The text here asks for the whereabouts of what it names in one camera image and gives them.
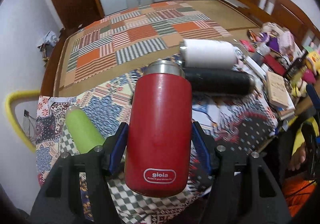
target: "red water bottle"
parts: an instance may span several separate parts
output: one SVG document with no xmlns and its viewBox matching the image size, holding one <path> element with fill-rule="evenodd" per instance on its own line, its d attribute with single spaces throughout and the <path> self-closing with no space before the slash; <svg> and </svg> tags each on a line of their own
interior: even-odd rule
<svg viewBox="0 0 320 224">
<path fill-rule="evenodd" d="M 169 197 L 188 181 L 191 85 L 171 61 L 151 63 L 136 83 L 125 158 L 127 186 L 148 197 Z"/>
</svg>

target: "wooden headboard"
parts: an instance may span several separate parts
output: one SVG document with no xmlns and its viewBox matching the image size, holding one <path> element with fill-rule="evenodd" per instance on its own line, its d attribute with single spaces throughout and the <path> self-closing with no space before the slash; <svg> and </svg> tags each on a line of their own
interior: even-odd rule
<svg viewBox="0 0 320 224">
<path fill-rule="evenodd" d="M 243 15 L 261 26 L 265 22 L 274 22 L 288 28 L 295 37 L 296 44 L 301 48 L 302 41 L 311 30 L 314 38 L 320 39 L 320 32 L 308 16 L 291 0 L 221 0 L 232 6 Z"/>
</svg>

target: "human hand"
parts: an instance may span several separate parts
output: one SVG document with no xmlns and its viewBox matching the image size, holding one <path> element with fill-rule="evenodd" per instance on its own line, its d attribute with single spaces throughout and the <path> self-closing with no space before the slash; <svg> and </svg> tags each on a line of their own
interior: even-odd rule
<svg viewBox="0 0 320 224">
<path fill-rule="evenodd" d="M 297 151 L 292 155 L 290 163 L 289 163 L 289 170 L 295 171 L 299 170 L 301 164 L 306 159 L 306 143 L 304 142 Z"/>
</svg>

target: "patterned tablecloth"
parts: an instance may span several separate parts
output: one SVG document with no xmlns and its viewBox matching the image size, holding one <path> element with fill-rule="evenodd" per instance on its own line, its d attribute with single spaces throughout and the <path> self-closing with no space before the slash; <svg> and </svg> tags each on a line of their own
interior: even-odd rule
<svg viewBox="0 0 320 224">
<path fill-rule="evenodd" d="M 177 56 L 169 57 L 175 61 Z M 79 106 L 107 138 L 114 135 L 121 122 L 129 123 L 135 83 L 144 68 L 116 77 L 77 97 L 40 97 L 36 121 L 36 157 L 38 179 L 42 184 L 55 161 L 63 151 L 78 154 L 71 134 L 64 122 L 66 110 Z M 256 79 L 257 91 L 243 98 L 218 98 L 207 94 L 193 96 L 192 117 L 199 121 L 207 134 L 218 144 L 227 146 L 239 155 L 245 155 L 263 142 L 276 127 L 277 121 L 263 98 L 262 82 L 244 66 L 235 66 Z M 92 219 L 86 193 L 85 174 L 80 174 L 81 194 L 86 218 Z M 124 182 L 123 173 L 108 182 L 119 216 L 125 223 L 164 223 L 178 215 L 212 184 L 199 166 L 196 152 L 191 149 L 189 180 L 180 194 L 169 198 L 148 198 L 132 192 Z"/>
</svg>

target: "metal screw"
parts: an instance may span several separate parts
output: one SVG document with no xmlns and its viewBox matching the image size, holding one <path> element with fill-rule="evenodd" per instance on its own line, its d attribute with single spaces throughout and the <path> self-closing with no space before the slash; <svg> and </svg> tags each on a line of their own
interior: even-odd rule
<svg viewBox="0 0 320 224">
<path fill-rule="evenodd" d="M 96 147 L 94 147 L 93 150 L 95 150 L 96 152 L 100 152 L 102 149 L 103 149 L 102 146 L 96 146 Z"/>
<path fill-rule="evenodd" d="M 251 156 L 252 156 L 253 158 L 258 158 L 258 157 L 259 157 L 259 153 L 257 153 L 257 152 L 252 152 L 252 153 L 251 153 Z"/>
<path fill-rule="evenodd" d="M 69 156 L 69 152 L 63 152 L 60 156 L 62 158 L 67 158 Z"/>
<path fill-rule="evenodd" d="M 226 147 L 225 147 L 225 146 L 222 146 L 222 145 L 219 145 L 219 146 L 217 146 L 217 150 L 218 150 L 219 152 L 224 152 L 224 151 L 226 150 Z"/>
</svg>

